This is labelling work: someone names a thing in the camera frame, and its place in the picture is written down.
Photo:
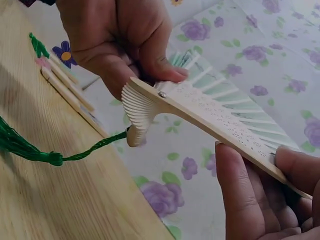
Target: wooden stick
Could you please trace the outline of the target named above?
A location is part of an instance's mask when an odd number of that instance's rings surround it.
[[[86,99],[83,95],[82,91],[78,89],[74,83],[69,79],[69,77],[59,68],[59,66],[49,58],[48,63],[51,67],[51,70],[54,74],[61,80],[61,82],[73,92],[73,94],[82,102],[82,104],[89,110],[89,112],[93,112],[95,107]]]
[[[108,137],[101,122],[80,103],[76,96],[49,69],[42,67],[41,74],[103,138]]]
[[[61,69],[61,71],[64,72],[64,74],[67,75],[74,84],[79,84],[79,80],[70,71],[67,70],[67,67],[63,67],[63,65],[62,65],[63,63],[56,56],[56,54],[52,51],[49,51],[49,53],[50,53],[49,59],[51,59],[53,62],[55,62],[55,64]]]

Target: purple flower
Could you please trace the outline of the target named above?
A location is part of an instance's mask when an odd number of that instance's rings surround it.
[[[214,26],[216,28],[219,28],[219,27],[223,27],[223,25],[225,24],[225,21],[222,17],[218,16],[215,20],[214,20]]]
[[[268,95],[268,90],[264,86],[254,86],[250,89],[250,93],[256,96]]]
[[[54,46],[52,48],[52,51],[69,69],[71,69],[71,64],[75,66],[78,65],[71,55],[70,45],[68,41],[63,41],[61,43],[61,48],[58,46]]]
[[[284,49],[280,44],[272,44],[269,46],[271,49],[282,50]]]
[[[310,61],[315,64],[320,64],[320,53],[316,51],[311,51],[309,53]]]
[[[159,218],[176,213],[178,207],[185,204],[181,188],[175,183],[162,185],[149,181],[143,184],[140,190]]]
[[[206,163],[205,168],[211,171],[212,177],[217,176],[216,155],[212,154],[210,160]]]
[[[262,0],[262,6],[273,14],[280,12],[278,0]]]
[[[187,21],[182,27],[181,31],[183,31],[184,35],[193,41],[200,40],[203,41],[205,39],[210,38],[210,26],[206,24],[201,24],[196,19],[191,19]]]
[[[289,33],[289,34],[288,34],[288,37],[290,37],[290,38],[297,38],[298,36],[297,36],[296,34],[294,34],[294,33]]]
[[[242,68],[240,66],[236,66],[234,64],[229,64],[226,67],[226,73],[231,75],[232,77],[234,77],[237,74],[242,74]]]
[[[320,15],[315,11],[312,11],[311,15],[314,16],[316,19],[320,18]]]
[[[292,79],[289,83],[289,87],[296,93],[306,91],[306,85],[300,80]]]
[[[251,14],[250,16],[246,16],[246,19],[248,21],[248,24],[254,28],[257,28],[257,19]]]
[[[196,161],[193,158],[186,157],[182,163],[181,173],[185,180],[192,179],[192,176],[198,173],[198,165]]]
[[[303,19],[305,16],[301,13],[298,13],[298,12],[294,12],[292,14],[293,17],[297,18],[297,19]]]
[[[306,121],[304,135],[309,139],[312,146],[320,147],[320,120],[315,117],[310,117]]]
[[[266,48],[263,46],[248,46],[242,51],[248,60],[255,60],[259,63],[266,59]]]

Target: green leaf print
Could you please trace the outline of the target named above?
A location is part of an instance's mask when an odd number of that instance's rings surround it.
[[[265,52],[266,52],[266,54],[268,54],[268,55],[273,55],[273,54],[274,54],[274,52],[273,52],[270,48],[266,48],[266,49],[265,49]]]
[[[172,172],[164,171],[161,179],[165,184],[177,184],[178,186],[181,186],[179,178]]]
[[[110,103],[111,106],[119,106],[121,105],[121,101],[117,100],[117,99],[113,99]]]
[[[273,107],[273,106],[275,105],[275,100],[274,100],[273,98],[270,98],[270,99],[268,100],[268,105],[271,106],[271,107]]]
[[[222,40],[221,44],[227,48],[232,48],[233,45],[231,44],[231,42],[227,41],[227,40]]]
[[[313,153],[316,150],[316,148],[312,146],[309,141],[306,141],[300,147],[307,153]]]
[[[300,114],[304,119],[309,119],[309,118],[313,117],[312,112],[310,112],[308,110],[302,110],[302,111],[300,111]]]
[[[181,233],[181,230],[178,227],[168,225],[168,226],[166,226],[166,228],[171,233],[171,235],[173,236],[174,240],[181,240],[182,239],[182,233]]]
[[[235,55],[235,59],[240,59],[244,56],[244,54],[242,52],[238,52],[236,55]]]
[[[133,177],[133,180],[138,188],[149,182],[148,178],[146,178],[145,176],[135,176]]]
[[[236,47],[240,47],[240,41],[238,39],[233,39],[233,45],[235,45]]]
[[[174,160],[177,160],[180,157],[180,155],[177,152],[171,152],[166,157],[168,160],[174,161]]]
[[[188,42],[189,41],[189,38],[187,38],[186,35],[184,35],[184,34],[180,34],[180,35],[176,36],[176,38],[181,42]]]
[[[130,124],[130,120],[129,120],[129,118],[128,118],[126,113],[124,113],[122,121],[123,121],[123,124],[126,125],[126,126]]]
[[[176,120],[176,121],[173,122],[173,125],[180,126],[181,123],[182,123],[182,120]]]
[[[207,18],[202,18],[202,23],[211,27],[211,22]]]
[[[287,93],[287,94],[290,94],[290,93],[294,93],[294,89],[290,86],[286,86],[284,88],[284,92]]]
[[[263,10],[263,12],[264,12],[265,14],[268,14],[268,15],[272,14],[272,12],[270,12],[270,11],[267,10],[267,9]]]
[[[306,54],[309,54],[311,52],[311,50],[307,49],[307,48],[304,48],[302,49],[302,52],[306,53]]]
[[[165,132],[168,134],[168,133],[171,133],[173,131],[173,127],[172,126],[169,126],[165,129]]]
[[[261,67],[267,67],[269,65],[269,61],[267,59],[260,62]]]
[[[279,28],[283,29],[284,28],[284,23],[280,21],[279,19],[276,20],[276,24]]]
[[[278,16],[278,19],[279,19],[279,21],[281,21],[281,22],[283,22],[283,23],[286,22],[286,20],[285,20],[283,17],[281,17],[281,16]]]
[[[204,52],[203,49],[199,46],[194,46],[193,50],[195,50],[200,55]]]
[[[203,161],[201,163],[201,167],[205,168],[207,163],[208,163],[208,161],[210,160],[210,157],[212,155],[212,151],[210,149],[204,147],[204,148],[201,149],[201,155],[203,157]]]

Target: floral tablecloth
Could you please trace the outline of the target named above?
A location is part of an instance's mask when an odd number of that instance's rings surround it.
[[[175,27],[168,52],[198,51],[304,152],[320,156],[320,4],[305,3],[302,8],[295,0],[220,1]],[[101,81],[86,94],[106,113],[102,122],[111,133],[130,124]],[[129,148],[125,140],[114,144],[177,240],[225,238],[214,143],[188,122],[161,114],[142,146]]]

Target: green tassel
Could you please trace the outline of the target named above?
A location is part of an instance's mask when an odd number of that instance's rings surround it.
[[[32,32],[29,33],[29,38],[31,39],[32,47],[35,51],[37,58],[41,58],[41,55],[45,56],[47,59],[50,57],[45,45],[39,41]]]
[[[99,148],[102,148],[114,141],[125,139],[127,137],[127,130],[97,142],[87,151],[69,157],[63,157],[62,154],[58,152],[41,152],[38,148],[30,144],[21,135],[19,135],[5,122],[2,117],[0,117],[0,149],[18,155],[26,160],[49,163],[54,166],[61,166],[63,162],[84,159]]]

